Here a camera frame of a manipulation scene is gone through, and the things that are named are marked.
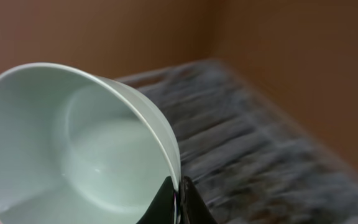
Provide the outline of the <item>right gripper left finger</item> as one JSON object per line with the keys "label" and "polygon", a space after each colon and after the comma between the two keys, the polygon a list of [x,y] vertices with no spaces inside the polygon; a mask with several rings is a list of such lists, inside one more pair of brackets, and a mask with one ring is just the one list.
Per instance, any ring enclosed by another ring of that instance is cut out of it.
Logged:
{"label": "right gripper left finger", "polygon": [[174,224],[176,220],[175,199],[172,178],[166,177],[137,224]]}

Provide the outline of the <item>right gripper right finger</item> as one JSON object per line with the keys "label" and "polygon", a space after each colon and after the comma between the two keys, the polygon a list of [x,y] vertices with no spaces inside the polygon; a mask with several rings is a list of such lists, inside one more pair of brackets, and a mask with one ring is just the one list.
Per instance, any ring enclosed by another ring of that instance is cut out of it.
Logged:
{"label": "right gripper right finger", "polygon": [[188,176],[180,182],[180,224],[217,224]]}

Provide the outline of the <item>mint green bowl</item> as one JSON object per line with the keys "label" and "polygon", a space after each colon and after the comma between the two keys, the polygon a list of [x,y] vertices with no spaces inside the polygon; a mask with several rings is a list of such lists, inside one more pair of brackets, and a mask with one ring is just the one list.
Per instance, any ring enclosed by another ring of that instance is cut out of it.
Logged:
{"label": "mint green bowl", "polygon": [[0,74],[0,222],[137,223],[181,165],[140,91],[55,63]]}

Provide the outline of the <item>grey dishwasher rack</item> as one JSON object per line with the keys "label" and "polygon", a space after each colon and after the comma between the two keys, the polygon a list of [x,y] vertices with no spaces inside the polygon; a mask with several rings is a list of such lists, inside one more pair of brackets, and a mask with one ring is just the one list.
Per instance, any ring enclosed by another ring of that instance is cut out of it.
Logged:
{"label": "grey dishwasher rack", "polygon": [[166,116],[182,173],[218,223],[358,223],[358,177],[221,63],[193,62],[122,82]]}

